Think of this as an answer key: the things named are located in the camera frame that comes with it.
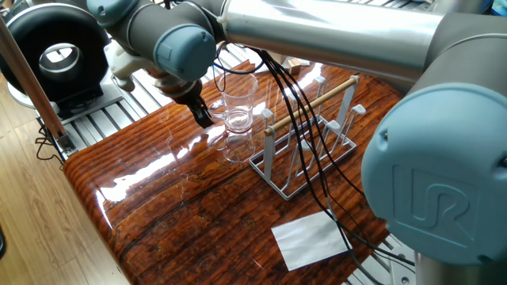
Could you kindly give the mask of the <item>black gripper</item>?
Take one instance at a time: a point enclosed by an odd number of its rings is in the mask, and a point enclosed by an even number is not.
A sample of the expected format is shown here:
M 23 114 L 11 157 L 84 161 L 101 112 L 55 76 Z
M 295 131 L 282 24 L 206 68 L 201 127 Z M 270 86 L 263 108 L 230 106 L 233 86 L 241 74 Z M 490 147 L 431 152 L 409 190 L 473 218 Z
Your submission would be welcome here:
M 181 88 L 170 94 L 174 102 L 180 105 L 188 105 L 195 121 L 203 128 L 212 126 L 215 121 L 208 111 L 205 100 L 200 96 L 202 91 L 201 81 L 187 82 Z

